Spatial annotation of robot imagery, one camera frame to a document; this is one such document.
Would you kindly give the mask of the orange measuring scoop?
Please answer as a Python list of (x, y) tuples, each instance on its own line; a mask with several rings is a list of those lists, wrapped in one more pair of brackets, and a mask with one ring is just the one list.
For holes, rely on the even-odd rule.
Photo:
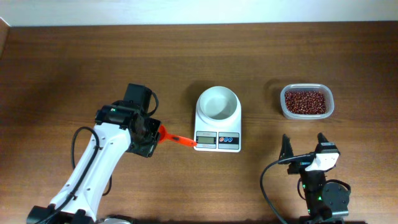
[(163, 143), (166, 140), (169, 140), (188, 147), (195, 147), (197, 145), (197, 143), (192, 139), (168, 133), (163, 124), (159, 127), (159, 133), (159, 144)]

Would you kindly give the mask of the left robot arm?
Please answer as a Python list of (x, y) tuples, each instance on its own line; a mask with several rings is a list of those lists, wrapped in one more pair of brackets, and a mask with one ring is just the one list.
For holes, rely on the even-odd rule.
[(151, 157), (160, 141), (161, 122), (152, 118), (156, 94), (144, 85), (128, 84), (122, 100), (96, 112), (87, 130), (90, 141), (61, 191), (47, 207), (34, 206), (27, 223), (95, 223), (100, 200), (124, 153)]

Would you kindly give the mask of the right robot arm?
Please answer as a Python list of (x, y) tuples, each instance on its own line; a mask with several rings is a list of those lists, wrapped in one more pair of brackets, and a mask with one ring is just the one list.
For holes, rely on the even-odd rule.
[(343, 223), (348, 216), (351, 187), (336, 179), (326, 179), (326, 173), (336, 166), (340, 152), (335, 143), (322, 134), (317, 135), (318, 144), (313, 152), (295, 156), (290, 139), (282, 136), (279, 164), (287, 164), (289, 175), (300, 176), (299, 194), (304, 198), (308, 215), (299, 218), (300, 223)]

